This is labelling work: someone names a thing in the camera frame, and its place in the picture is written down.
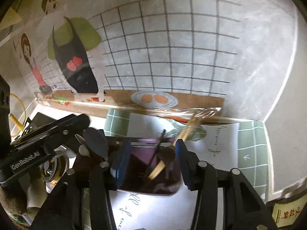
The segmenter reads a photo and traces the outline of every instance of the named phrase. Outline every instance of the black metal bracket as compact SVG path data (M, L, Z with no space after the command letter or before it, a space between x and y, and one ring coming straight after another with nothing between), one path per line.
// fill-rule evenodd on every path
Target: black metal bracket
M60 145L70 145L76 141L75 134L81 134L89 126L85 114L71 114L53 123L39 127L10 144L11 151L0 159L0 185L6 187L18 178L53 158L54 149ZM75 153L79 146L72 145Z
M224 191L223 230L277 230L271 213L239 169L216 170L188 151L182 139L177 140L175 151L185 185L198 190L191 230L215 229L218 188Z
M85 139L99 138L88 141L87 147L91 156L77 154L72 169L60 179L59 183L47 197L39 213L35 217L30 230L58 229L81 230L82 198L84 188L90 191L90 217L92 229L116 229L109 190L117 190L125 178L128 161L131 154L130 141L124 141L123 146L105 161L99 156L108 148L103 130L89 128L84 132Z

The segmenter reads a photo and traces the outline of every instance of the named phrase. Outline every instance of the cartoon drawing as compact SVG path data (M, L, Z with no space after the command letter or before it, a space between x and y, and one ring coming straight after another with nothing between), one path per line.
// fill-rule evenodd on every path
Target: cartoon drawing
M53 92L50 86L46 84L44 81L42 75L40 74L40 71L38 69L38 66L35 63L35 59L32 58L32 53L31 53L31 46L29 39L25 33L22 34L21 36L21 49L23 52L23 57L25 61L28 63L35 79L37 80L39 84L39 89L42 92L42 94L45 95L45 97L53 97Z
M62 25L57 29L53 26L48 39L48 57L56 59L67 80L78 93L97 94L99 89L91 69L88 54L93 63L101 61L99 44L100 35L84 18L66 18L61 11L65 0L42 0L41 7L46 15L58 11L58 22Z

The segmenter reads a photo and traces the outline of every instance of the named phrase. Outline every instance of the green tiled panel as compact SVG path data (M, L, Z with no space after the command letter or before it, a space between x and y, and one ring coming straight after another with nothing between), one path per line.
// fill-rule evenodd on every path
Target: green tiled panel
M83 207L90 210L90 196L86 193L83 198Z
M252 130L238 131L238 149L254 145L254 134Z
M255 186L261 186L267 184L268 166L256 167L256 184Z
M110 131L111 130L112 118L113 117L110 117L110 116L106 117L106 122L105 122L104 128L103 128L104 131Z
M128 125L129 125L128 119L121 119L121 118L115 117L113 119L113 124L112 124L112 128L110 131L111 133L114 133L117 135L127 136Z
M264 134L264 129L255 128L254 130L255 130L256 145L267 144L266 135Z
M122 111L122 110L115 110L114 116L129 119L130 112Z
M113 115L113 114L114 114L114 111L115 111L115 109L110 109L110 110L108 111L108 114L109 114L109 115Z
M83 209L83 222L87 226L91 225L90 212L85 209Z
M257 126L263 127L263 122L261 122L261 121L254 121L254 127L257 127Z
M267 186L255 188L257 194L261 196L262 194L267 194Z
M257 165L268 164L268 154L267 154L267 146L259 145L256 146L257 152Z
M248 179L248 181L251 183L251 185L254 185L254 174L255 174L255 168L249 168L249 169L243 169L241 170L243 175Z
M251 129L252 128L252 122L242 122L240 123L239 130L245 130L245 129Z
M255 166L255 149L254 147L238 150L238 168L247 168Z

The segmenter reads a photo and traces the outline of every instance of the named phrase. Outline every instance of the grid lines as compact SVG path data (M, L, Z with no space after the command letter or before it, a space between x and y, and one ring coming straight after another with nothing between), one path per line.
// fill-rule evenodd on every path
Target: grid lines
M220 36L233 40L240 37L220 31L220 20L237 23L240 20L221 16L219 4L240 4L211 0L215 1L214 12L202 8L206 7L206 1L176 0L180 3L177 5L174 0L139 0L98 14L102 27L97 30L103 28L102 42L110 49L103 53L111 60L106 65L108 87L105 89L164 89L225 96L230 82L224 76L230 75L235 67L218 63L217 58L220 54L234 56L237 53L220 49ZM204 3L201 8L197 7L200 2ZM207 35L211 35L208 39L214 36L213 43L206 40ZM110 41L115 39L119 45L112 48Z
M256 136L255 136L255 129L254 129L254 121L251 122L252 126L252 131L253 131L253 140L254 140L254 145L256 145ZM255 167L257 167L257 148L254 148L255 151ZM254 186L256 185L256 170L255 169L255 174L254 174Z

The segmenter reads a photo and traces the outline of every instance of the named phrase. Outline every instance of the green cloth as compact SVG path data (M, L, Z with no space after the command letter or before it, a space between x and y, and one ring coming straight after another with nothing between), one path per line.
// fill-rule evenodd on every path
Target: green cloth
M99 45L101 42L101 37L86 19L70 18L70 21L75 27L77 35L79 36L86 51L89 51ZM54 38L59 47L67 44L73 39L73 31L68 21L54 31ZM53 50L52 33L48 38L48 57L50 59L56 59Z

